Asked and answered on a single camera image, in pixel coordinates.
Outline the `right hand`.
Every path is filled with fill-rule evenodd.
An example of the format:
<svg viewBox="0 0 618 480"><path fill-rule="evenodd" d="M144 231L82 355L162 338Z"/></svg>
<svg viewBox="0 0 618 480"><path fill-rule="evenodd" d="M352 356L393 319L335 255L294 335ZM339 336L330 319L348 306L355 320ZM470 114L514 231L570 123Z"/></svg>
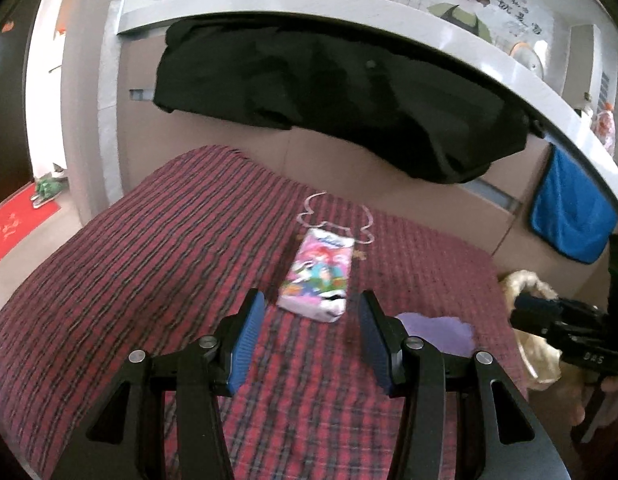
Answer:
<svg viewBox="0 0 618 480"><path fill-rule="evenodd" d="M572 426L579 426L586 418L586 407L591 403L594 385L586 380L586 375L580 375L572 387L572 408L570 421ZM591 428L609 426L618 418L618 376L605 378L600 390L604 399L597 410Z"/></svg>

